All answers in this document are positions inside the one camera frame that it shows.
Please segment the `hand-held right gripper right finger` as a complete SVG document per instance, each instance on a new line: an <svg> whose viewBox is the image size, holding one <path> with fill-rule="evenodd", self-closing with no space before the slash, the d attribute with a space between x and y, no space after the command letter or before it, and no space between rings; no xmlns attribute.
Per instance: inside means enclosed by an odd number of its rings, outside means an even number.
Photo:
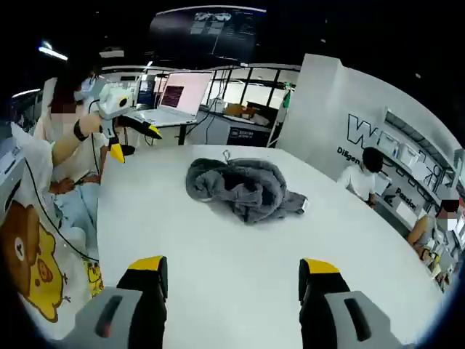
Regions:
<svg viewBox="0 0 465 349"><path fill-rule="evenodd" d="M389 317L361 291L349 289L338 268L299 262L299 323L303 348L402 348Z"/></svg>

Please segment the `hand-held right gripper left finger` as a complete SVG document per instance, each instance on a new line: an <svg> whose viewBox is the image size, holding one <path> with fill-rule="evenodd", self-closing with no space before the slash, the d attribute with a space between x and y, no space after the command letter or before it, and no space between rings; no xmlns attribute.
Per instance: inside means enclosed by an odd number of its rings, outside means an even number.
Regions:
<svg viewBox="0 0 465 349"><path fill-rule="evenodd" d="M162 348L167 319L167 259L133 262L77 314L68 348Z"/></svg>

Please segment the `person's left hand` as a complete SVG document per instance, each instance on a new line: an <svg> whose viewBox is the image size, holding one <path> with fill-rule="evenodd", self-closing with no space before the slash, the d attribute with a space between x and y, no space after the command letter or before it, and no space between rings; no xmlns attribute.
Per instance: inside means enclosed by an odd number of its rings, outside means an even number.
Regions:
<svg viewBox="0 0 465 349"><path fill-rule="evenodd" d="M87 114L83 118L83 131L87 134L101 132L102 117L98 112Z"/></svg>

